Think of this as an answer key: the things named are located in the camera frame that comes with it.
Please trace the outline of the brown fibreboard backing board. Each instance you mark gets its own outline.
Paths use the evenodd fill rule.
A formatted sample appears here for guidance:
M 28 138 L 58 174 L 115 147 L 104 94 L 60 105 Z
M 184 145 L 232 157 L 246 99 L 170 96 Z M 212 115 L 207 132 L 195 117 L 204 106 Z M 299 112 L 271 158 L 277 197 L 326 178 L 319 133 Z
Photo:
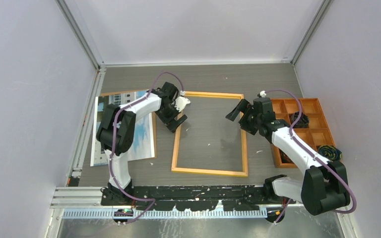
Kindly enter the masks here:
M 140 90 L 115 92 L 99 96 L 96 105 L 96 129 L 98 129 L 102 121 L 103 109 L 108 104 L 120 106 L 130 103 L 145 94 L 146 90 Z M 154 113 L 150 113 L 136 121 L 133 144 L 128 152 L 130 153 L 129 161 L 156 158 L 156 118 Z

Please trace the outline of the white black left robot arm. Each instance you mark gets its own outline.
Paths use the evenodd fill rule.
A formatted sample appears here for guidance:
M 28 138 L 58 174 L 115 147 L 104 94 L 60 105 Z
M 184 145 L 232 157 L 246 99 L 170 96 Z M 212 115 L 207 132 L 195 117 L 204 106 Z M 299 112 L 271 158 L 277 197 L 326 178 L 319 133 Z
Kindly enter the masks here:
M 132 199 L 128 156 L 137 121 L 155 113 L 167 129 L 174 133 L 187 119 L 187 116 L 179 114 L 190 103 L 184 91 L 166 82 L 161 88 L 147 90 L 143 96 L 130 103 L 119 106 L 109 104 L 104 108 L 96 139 L 107 156 L 107 188 L 120 205 L 127 205 Z

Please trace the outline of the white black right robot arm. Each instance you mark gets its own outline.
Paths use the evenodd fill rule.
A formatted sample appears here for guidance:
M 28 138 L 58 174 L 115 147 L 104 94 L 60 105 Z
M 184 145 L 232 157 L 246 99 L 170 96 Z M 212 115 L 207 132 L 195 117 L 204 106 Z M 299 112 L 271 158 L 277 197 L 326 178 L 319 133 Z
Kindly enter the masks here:
M 357 199 L 348 185 L 345 166 L 340 161 L 330 161 L 313 150 L 294 131 L 292 125 L 277 119 L 272 100 L 258 97 L 252 103 L 242 99 L 225 118 L 234 121 L 241 115 L 240 128 L 252 135 L 259 133 L 270 144 L 283 151 L 297 166 L 303 180 L 275 176 L 265 181 L 264 199 L 277 203 L 282 197 L 303 203 L 311 215 L 328 211 L 347 213 L 357 208 Z

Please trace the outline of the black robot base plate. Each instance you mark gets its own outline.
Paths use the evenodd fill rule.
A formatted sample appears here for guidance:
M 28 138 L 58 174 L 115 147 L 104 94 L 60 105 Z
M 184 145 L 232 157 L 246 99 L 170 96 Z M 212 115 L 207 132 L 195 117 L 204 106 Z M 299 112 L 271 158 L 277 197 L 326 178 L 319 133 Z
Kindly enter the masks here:
M 260 205 L 282 207 L 287 199 L 271 195 L 256 185 L 134 186 L 126 194 L 107 185 L 100 188 L 103 206 L 130 206 L 139 211 L 212 211 L 222 205 L 224 211 L 254 211 Z

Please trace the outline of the yellow wooden picture frame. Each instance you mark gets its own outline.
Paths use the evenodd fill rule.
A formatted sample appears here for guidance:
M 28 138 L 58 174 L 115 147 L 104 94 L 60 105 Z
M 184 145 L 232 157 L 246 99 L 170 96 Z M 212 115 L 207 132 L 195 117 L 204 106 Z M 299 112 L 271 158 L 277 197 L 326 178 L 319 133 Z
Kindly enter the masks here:
M 248 177 L 247 134 L 225 118 L 244 95 L 186 91 L 186 97 L 192 103 L 175 132 L 171 171 Z

